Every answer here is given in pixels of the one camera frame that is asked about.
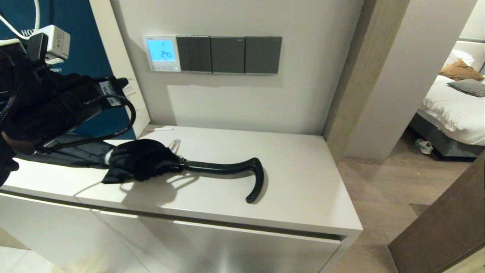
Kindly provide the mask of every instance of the thermostat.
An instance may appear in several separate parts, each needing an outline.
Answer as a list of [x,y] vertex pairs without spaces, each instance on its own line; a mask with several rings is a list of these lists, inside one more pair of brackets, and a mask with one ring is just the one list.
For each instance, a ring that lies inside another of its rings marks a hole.
[[152,71],[180,72],[177,39],[174,36],[143,36]]

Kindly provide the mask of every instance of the black umbrella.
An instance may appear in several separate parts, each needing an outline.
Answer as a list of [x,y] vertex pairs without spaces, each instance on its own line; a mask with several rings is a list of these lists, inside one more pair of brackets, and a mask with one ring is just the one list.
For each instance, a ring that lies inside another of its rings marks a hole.
[[[85,139],[75,134],[66,134],[57,138],[49,146]],[[118,146],[106,142],[94,142],[76,147],[63,148],[49,154],[19,154],[17,157],[70,167],[88,167],[109,169],[103,179],[104,184],[118,184],[130,179],[144,181],[166,172],[201,172],[220,175],[252,171],[256,183],[246,202],[253,203],[261,193],[264,183],[264,171],[257,158],[235,164],[214,164],[187,161],[174,154],[169,148],[152,139],[133,140]]]

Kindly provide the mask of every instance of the blue lcd screen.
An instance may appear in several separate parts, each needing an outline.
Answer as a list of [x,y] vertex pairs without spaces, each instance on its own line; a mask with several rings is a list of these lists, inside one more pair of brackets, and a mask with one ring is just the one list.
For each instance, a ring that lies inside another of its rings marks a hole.
[[148,50],[153,62],[174,62],[174,45],[170,40],[148,40]]

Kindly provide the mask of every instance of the houndstooth pillow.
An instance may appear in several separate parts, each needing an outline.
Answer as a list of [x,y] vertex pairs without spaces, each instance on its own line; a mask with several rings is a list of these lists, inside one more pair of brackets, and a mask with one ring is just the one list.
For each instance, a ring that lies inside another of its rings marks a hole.
[[483,98],[485,97],[485,84],[473,79],[466,79],[448,83],[449,86],[468,95]]

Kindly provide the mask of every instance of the umbrella handle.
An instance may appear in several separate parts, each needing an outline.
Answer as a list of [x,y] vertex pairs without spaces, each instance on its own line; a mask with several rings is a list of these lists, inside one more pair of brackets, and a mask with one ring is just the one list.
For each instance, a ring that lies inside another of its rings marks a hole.
[[206,172],[213,174],[236,174],[244,171],[252,171],[256,175],[256,183],[253,191],[246,197],[246,202],[253,203],[258,198],[264,184],[264,170],[261,162],[256,157],[236,164],[215,164],[197,161],[183,163],[184,169],[193,172]]

